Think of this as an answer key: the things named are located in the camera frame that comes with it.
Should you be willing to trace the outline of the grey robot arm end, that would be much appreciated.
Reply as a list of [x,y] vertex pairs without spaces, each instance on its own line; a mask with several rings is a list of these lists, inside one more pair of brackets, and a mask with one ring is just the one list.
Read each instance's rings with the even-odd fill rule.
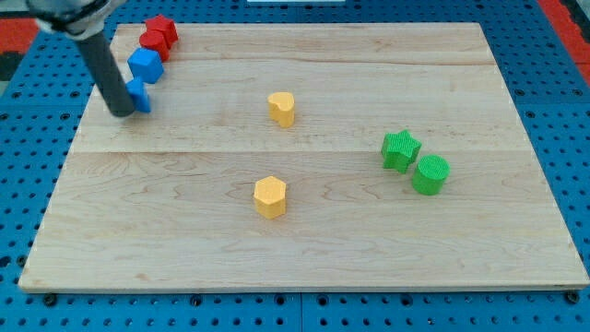
[[63,33],[74,41],[102,32],[106,18],[126,0],[26,0],[43,32]]

